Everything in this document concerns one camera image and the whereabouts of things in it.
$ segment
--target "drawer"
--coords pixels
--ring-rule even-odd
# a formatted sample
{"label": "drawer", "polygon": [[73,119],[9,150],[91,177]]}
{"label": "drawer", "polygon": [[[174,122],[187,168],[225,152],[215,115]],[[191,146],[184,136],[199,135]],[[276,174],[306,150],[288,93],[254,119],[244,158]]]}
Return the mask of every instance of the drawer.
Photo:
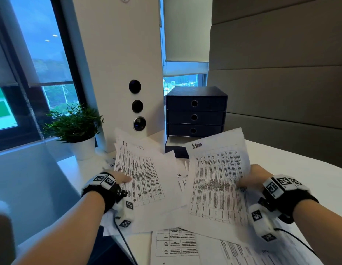
{"label": "drawer", "polygon": [[167,96],[170,111],[226,111],[227,96]]}
{"label": "drawer", "polygon": [[173,124],[222,125],[225,112],[167,111],[166,122]]}
{"label": "drawer", "polygon": [[222,125],[167,124],[169,136],[208,137],[223,131]]}

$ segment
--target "wrist tracker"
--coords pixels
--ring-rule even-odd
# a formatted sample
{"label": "wrist tracker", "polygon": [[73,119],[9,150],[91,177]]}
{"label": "wrist tracker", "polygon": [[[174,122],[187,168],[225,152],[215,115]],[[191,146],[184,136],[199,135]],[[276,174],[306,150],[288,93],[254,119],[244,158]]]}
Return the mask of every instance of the wrist tracker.
{"label": "wrist tracker", "polygon": [[281,213],[279,219],[288,224],[294,222],[293,211],[300,201],[309,199],[319,202],[308,187],[293,177],[275,175],[268,178],[263,186],[265,199],[260,199],[258,203],[271,212],[277,209]]}
{"label": "wrist tracker", "polygon": [[113,205],[119,203],[124,197],[128,195],[125,190],[122,190],[117,184],[113,175],[108,172],[101,172],[100,174],[91,178],[81,190],[83,197],[89,191],[98,192],[105,202],[104,214],[110,210]]}

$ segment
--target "cable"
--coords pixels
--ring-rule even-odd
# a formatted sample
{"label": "cable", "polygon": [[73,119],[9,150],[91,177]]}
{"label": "cable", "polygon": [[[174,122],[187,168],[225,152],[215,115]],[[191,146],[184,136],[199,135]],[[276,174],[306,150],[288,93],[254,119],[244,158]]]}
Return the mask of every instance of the cable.
{"label": "cable", "polygon": [[315,256],[317,257],[316,253],[310,248],[308,247],[303,241],[301,241],[298,237],[296,237],[295,235],[291,234],[290,232],[280,229],[280,228],[274,228],[275,231],[282,231],[282,232],[286,232],[287,234],[291,235],[292,237],[294,237],[296,240],[298,240],[299,242],[301,242],[304,246],[307,247],[307,249],[309,249],[312,253],[315,254]]}
{"label": "cable", "polygon": [[119,234],[122,236],[122,239],[123,239],[124,243],[126,244],[128,250],[129,250],[130,255],[132,256],[132,259],[133,259],[133,261],[134,261],[134,265],[138,265],[138,263],[137,263],[135,257],[133,256],[132,250],[130,250],[129,245],[127,244],[127,241],[125,240],[125,238],[124,238],[124,236],[123,236],[121,230],[119,229],[119,227],[118,227],[118,225],[117,225],[117,223],[116,223],[116,218],[119,219],[119,217],[115,217],[115,213],[113,213],[113,222],[114,222],[114,224],[115,224],[115,226],[116,226],[116,228],[117,228]]}

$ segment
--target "beige wall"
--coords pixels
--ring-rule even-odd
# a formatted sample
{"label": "beige wall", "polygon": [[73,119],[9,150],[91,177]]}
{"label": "beige wall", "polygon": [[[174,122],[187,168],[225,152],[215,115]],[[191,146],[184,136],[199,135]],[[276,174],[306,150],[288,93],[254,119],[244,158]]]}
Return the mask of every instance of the beige wall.
{"label": "beige wall", "polygon": [[226,129],[342,167],[342,0],[213,0]]}
{"label": "beige wall", "polygon": [[[159,1],[62,2],[88,103],[105,120],[99,146],[114,150],[115,127],[139,137],[164,129]],[[128,89],[132,79],[142,85],[136,95]],[[139,114],[131,108],[136,99],[144,104]],[[138,116],[143,116],[147,125],[137,133],[132,123]]]}

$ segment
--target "desk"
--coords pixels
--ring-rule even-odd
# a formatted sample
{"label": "desk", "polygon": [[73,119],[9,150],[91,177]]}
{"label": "desk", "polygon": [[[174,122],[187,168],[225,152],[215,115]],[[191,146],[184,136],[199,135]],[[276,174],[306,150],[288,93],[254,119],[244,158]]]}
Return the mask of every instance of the desk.
{"label": "desk", "polygon": [[[162,148],[166,142],[165,131],[160,131],[147,138],[155,146]],[[320,204],[342,216],[342,169],[334,165],[301,156],[288,151],[279,150],[256,142],[246,140],[249,159],[252,164],[259,164],[273,174],[292,175],[311,189]],[[72,156],[59,161],[58,165],[72,186],[80,193],[82,186],[95,174],[101,172],[106,164],[104,158],[112,158],[116,152],[105,154],[96,151],[97,155],[90,160],[76,161]],[[294,225],[294,233],[304,239]],[[119,245],[128,254],[120,236],[115,236]],[[126,236],[139,265],[150,264],[151,232]]]}

